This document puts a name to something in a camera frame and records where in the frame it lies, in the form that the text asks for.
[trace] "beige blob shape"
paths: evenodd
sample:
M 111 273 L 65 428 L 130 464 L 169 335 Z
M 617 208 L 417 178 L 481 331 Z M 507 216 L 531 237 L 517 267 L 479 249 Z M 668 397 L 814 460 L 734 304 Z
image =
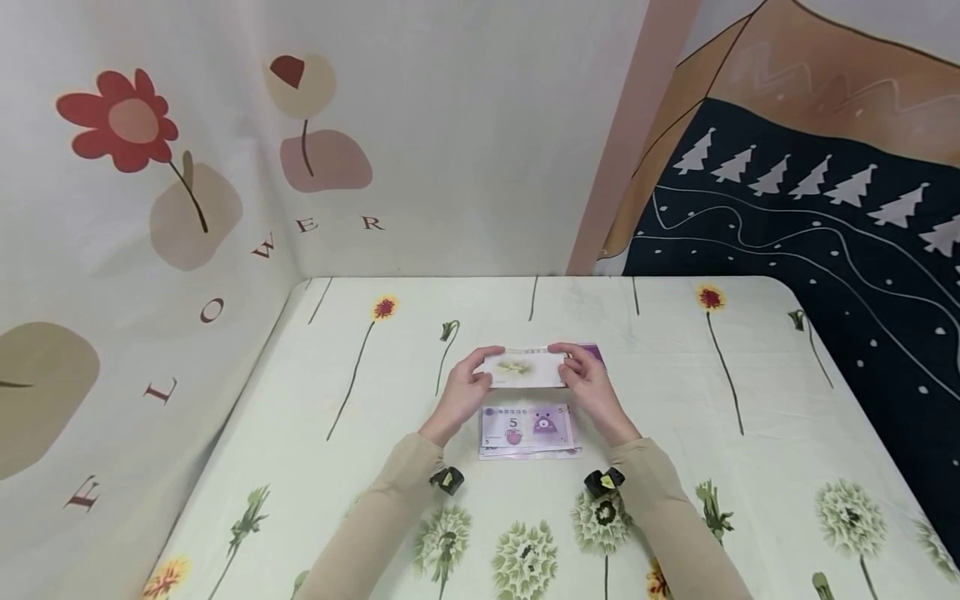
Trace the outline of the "beige blob shape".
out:
M 207 232 L 179 181 L 154 200 L 150 211 L 154 250 L 164 262 L 181 271 L 193 271 L 209 262 L 243 217 L 240 195 L 224 176 L 202 162 L 193 168 L 193 195 L 206 218 Z
M 337 90 L 337 78 L 333 65 L 319 54 L 308 54 L 302 60 L 298 87 L 284 82 L 270 70 L 269 64 L 263 65 L 263 80 L 277 108 L 289 117 L 305 121 L 330 104 Z
M 46 454 L 99 373 L 97 351 L 66 327 L 26 323 L 0 336 L 0 479 Z

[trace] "person's left hand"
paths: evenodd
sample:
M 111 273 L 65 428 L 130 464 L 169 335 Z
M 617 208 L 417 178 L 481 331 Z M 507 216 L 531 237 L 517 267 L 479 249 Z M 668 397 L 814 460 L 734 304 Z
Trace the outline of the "person's left hand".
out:
M 467 358 L 450 370 L 444 394 L 440 396 L 433 415 L 426 420 L 420 433 L 434 444 L 444 447 L 460 426 L 473 416 L 483 403 L 493 381 L 488 372 L 474 373 L 488 356 L 503 353 L 502 346 L 486 346 L 471 352 Z

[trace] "dark blue fabric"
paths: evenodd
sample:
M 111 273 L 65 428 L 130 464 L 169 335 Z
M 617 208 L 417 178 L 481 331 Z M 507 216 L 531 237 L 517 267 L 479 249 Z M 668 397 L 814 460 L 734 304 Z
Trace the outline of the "dark blue fabric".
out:
M 681 175 L 670 165 L 711 127 L 704 169 Z M 742 182 L 717 182 L 710 171 L 752 144 Z M 779 194 L 755 196 L 748 185 L 786 154 Z M 789 196 L 826 155 L 832 157 L 821 194 Z M 823 195 L 871 164 L 862 207 L 831 204 Z M 868 216 L 922 182 L 929 186 L 908 228 L 881 227 Z M 795 132 L 706 100 L 640 218 L 624 270 L 626 276 L 763 275 L 788 285 L 954 556 L 960 556 L 960 245 L 954 257 L 927 252 L 920 234 L 957 213 L 960 170 Z

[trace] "white tablecloth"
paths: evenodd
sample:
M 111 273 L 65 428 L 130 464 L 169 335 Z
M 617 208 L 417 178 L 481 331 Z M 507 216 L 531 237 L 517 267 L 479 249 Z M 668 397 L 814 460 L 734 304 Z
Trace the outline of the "white tablecloth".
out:
M 698 298 L 703 284 L 724 297 L 709 321 Z M 396 297 L 396 313 L 371 327 L 373 304 L 384 295 Z M 870 585 L 879 598 L 956 597 L 960 588 L 950 565 L 933 560 L 938 540 L 924 528 L 913 494 L 817 335 L 811 340 L 806 320 L 800 331 L 788 315 L 800 308 L 766 277 L 304 282 L 167 544 L 156 576 L 172 583 L 155 597 L 209 598 L 222 578 L 214 598 L 289 598 L 392 446 L 430 414 L 447 346 L 443 323 L 454 320 L 460 327 L 444 379 L 477 346 L 597 343 L 630 417 L 673 459 L 694 504 L 704 505 L 696 490 L 710 481 L 720 512 L 732 513 L 722 541 L 756 598 L 869 599 Z M 368 331 L 349 402 L 327 442 Z M 568 401 L 568 394 L 501 391 L 490 403 Z M 476 419 L 450 442 L 446 461 L 466 483 L 452 498 L 438 494 L 424 518 L 445 500 L 471 519 L 468 527 L 458 523 L 468 543 L 444 597 L 531 597 L 504 591 L 494 578 L 494 558 L 529 543 L 531 528 L 549 532 L 535 543 L 556 548 L 556 576 L 537 587 L 545 587 L 543 598 L 603 597 L 605 568 L 609 598 L 658 597 L 653 557 L 637 532 L 607 558 L 578 545 L 575 498 L 584 477 L 607 462 L 602 440 L 585 416 L 577 418 L 584 454 L 574 460 L 480 462 Z M 266 517 L 257 531 L 234 535 L 249 494 L 264 486 L 269 495 L 252 516 Z M 411 531 L 375 598 L 440 594 L 433 569 L 415 567 L 417 534 Z M 824 580 L 833 596 L 824 595 Z M 155 577 L 148 588 L 159 583 Z

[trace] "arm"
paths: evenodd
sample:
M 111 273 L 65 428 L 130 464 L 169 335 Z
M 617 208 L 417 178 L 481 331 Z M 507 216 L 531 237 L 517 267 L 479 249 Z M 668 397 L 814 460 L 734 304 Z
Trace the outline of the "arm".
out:
M 650 543 L 675 600 L 751 598 L 666 453 L 653 440 L 636 439 L 614 448 L 612 458 L 626 478 L 619 489 L 627 513 Z
M 357 498 L 296 592 L 297 600 L 366 600 L 433 495 L 443 447 L 483 402 L 489 373 L 473 372 L 503 347 L 478 348 L 450 370 L 444 394 L 420 431 L 394 447 L 380 474 Z
M 433 495 L 443 451 L 412 433 L 394 446 L 303 582 L 297 600 L 365 600 Z
M 624 506 L 650 542 L 674 599 L 749 600 L 736 567 L 686 498 L 670 459 L 640 436 L 623 411 L 604 366 L 573 344 L 554 344 L 550 351 L 572 356 L 561 365 L 560 377 L 613 448 L 613 466 L 625 477 L 619 488 Z

